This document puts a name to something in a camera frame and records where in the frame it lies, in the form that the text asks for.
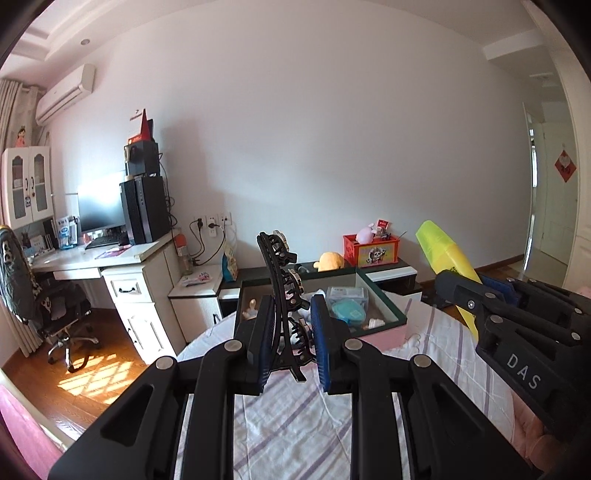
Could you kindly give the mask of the person right hand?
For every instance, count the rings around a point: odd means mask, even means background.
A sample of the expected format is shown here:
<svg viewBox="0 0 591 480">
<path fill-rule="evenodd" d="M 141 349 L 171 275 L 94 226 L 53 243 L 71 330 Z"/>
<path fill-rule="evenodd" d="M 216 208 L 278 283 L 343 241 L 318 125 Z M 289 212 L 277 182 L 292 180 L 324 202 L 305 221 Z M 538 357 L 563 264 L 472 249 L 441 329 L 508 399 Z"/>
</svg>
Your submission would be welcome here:
<svg viewBox="0 0 591 480">
<path fill-rule="evenodd" d="M 567 447 L 548 433 L 542 421 L 515 393 L 515 426 L 512 445 L 533 467 L 549 472 L 557 465 Z"/>
</svg>

